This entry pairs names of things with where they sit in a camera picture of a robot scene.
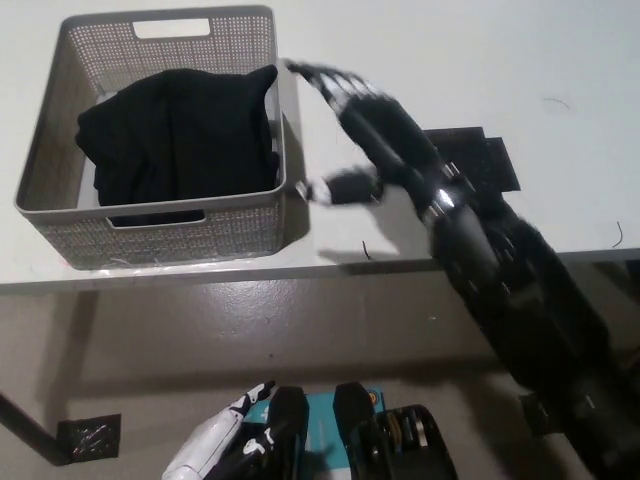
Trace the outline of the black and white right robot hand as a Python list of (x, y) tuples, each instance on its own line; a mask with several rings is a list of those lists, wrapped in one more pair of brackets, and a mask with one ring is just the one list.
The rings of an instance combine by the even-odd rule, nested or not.
[(296, 190), (307, 202), (345, 205), (379, 201), (385, 187), (404, 190), (425, 224), (469, 205), (469, 185), (448, 167), (416, 121), (391, 95), (364, 77), (328, 65), (286, 60), (290, 73), (322, 96), (348, 138), (371, 165), (302, 180)]

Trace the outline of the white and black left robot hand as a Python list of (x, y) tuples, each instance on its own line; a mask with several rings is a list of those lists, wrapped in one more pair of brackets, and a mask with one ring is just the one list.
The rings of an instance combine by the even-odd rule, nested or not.
[(267, 399), (273, 380), (260, 383), (198, 425), (164, 470), (162, 479), (204, 479), (235, 439), (251, 408)]

